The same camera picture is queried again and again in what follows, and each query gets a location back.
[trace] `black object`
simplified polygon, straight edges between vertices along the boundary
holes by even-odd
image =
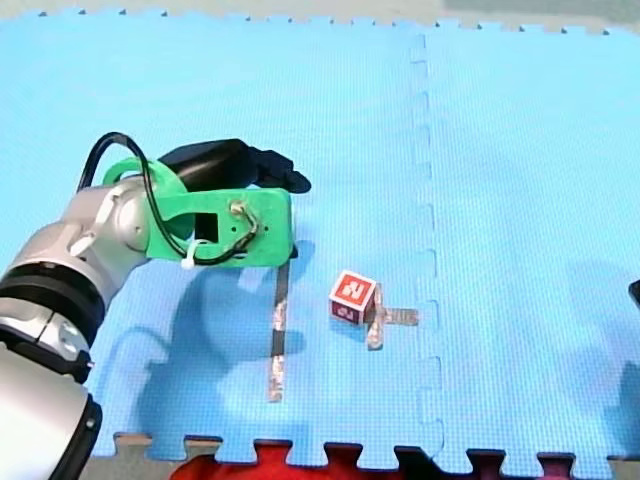
[[[636,305],[640,307],[640,280],[629,285],[629,295],[631,295],[631,298],[636,302]]]
[[[293,169],[293,162],[273,150],[249,147],[229,139],[184,145],[158,161],[173,170],[190,192],[259,187],[284,188],[291,193],[311,189],[307,178]]]
[[[60,313],[93,345],[105,316],[96,287],[63,265],[33,263],[9,270],[0,280],[0,297],[26,300]]]
[[[89,395],[78,427],[49,480],[77,480],[80,478],[98,438],[101,425],[102,409]]]

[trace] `white symbol on cube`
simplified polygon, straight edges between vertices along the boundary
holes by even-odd
[[[346,318],[347,320],[353,320],[353,311],[345,307],[338,308],[338,316]]]
[[[349,285],[345,285],[342,289],[342,295],[345,297],[351,297],[354,300],[359,300],[364,293],[364,285],[358,282],[351,282]]]

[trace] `gray floor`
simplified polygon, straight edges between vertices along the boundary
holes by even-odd
[[[509,29],[516,29],[520,24],[541,24],[550,31],[559,31],[565,25],[581,25],[595,33],[606,27],[623,26],[640,33],[640,0],[84,0],[80,3],[73,0],[1,0],[0,17],[12,17],[30,10],[55,13],[61,8],[78,5],[89,13],[103,7],[122,7],[134,12],[161,5],[176,15],[186,10],[212,14],[243,12],[257,18],[285,14],[296,21],[305,21],[314,15],[329,15],[339,22],[367,16],[380,23],[411,19],[424,24],[442,17],[455,17],[467,27],[480,21],[493,21],[501,22]],[[146,460],[144,450],[149,443],[149,439],[140,436],[119,439],[118,455],[111,459],[92,459],[82,480],[168,478],[177,464]],[[214,449],[211,442],[187,442],[190,457]],[[620,480],[640,479],[640,465],[630,462],[613,462],[613,465]]]

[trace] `green gripper mount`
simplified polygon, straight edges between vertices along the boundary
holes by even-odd
[[[255,188],[188,192],[180,179],[165,164],[149,161],[154,194],[162,219],[176,242],[187,251],[195,228],[195,214],[210,214],[218,222],[217,243],[202,243],[197,246],[197,257],[218,257],[249,230],[245,218],[231,213],[231,205],[240,203],[257,219],[259,229],[256,237],[242,257],[234,257],[219,267],[273,267],[285,264],[293,251],[293,228],[291,197],[280,188]],[[123,175],[140,173],[137,158],[127,158],[113,165],[105,174],[103,184],[112,185]],[[149,203],[145,203],[150,221],[149,243],[146,254],[149,258],[180,261],[162,236]]]

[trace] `black cable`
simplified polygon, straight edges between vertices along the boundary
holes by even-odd
[[[98,163],[100,162],[100,158],[107,150],[107,148],[109,148],[114,143],[128,148],[131,153],[133,153],[138,158],[138,160],[140,160],[140,165],[142,167],[142,181],[144,183],[144,190],[147,194],[147,199],[149,200],[149,206],[151,207],[153,219],[158,225],[162,237],[169,244],[171,249],[176,252],[181,258],[185,258],[187,256],[187,252],[176,241],[173,235],[171,235],[165,221],[160,215],[158,202],[156,201],[156,197],[153,192],[153,186],[151,185],[151,167],[149,166],[149,160],[145,156],[142,149],[128,135],[125,135],[124,133],[110,132],[98,139],[98,141],[89,152],[84,170],[82,171],[82,175],[80,176],[80,182],[78,183],[77,191],[79,192],[80,190],[91,186],[93,177],[98,168]],[[237,205],[237,208],[238,213],[243,215],[249,223],[249,231],[238,240],[236,240],[229,249],[227,249],[217,257],[197,258],[194,254],[193,261],[196,265],[218,265],[220,263],[226,262],[227,260],[230,260],[240,253],[245,252],[247,245],[257,235],[258,221],[243,205]]]

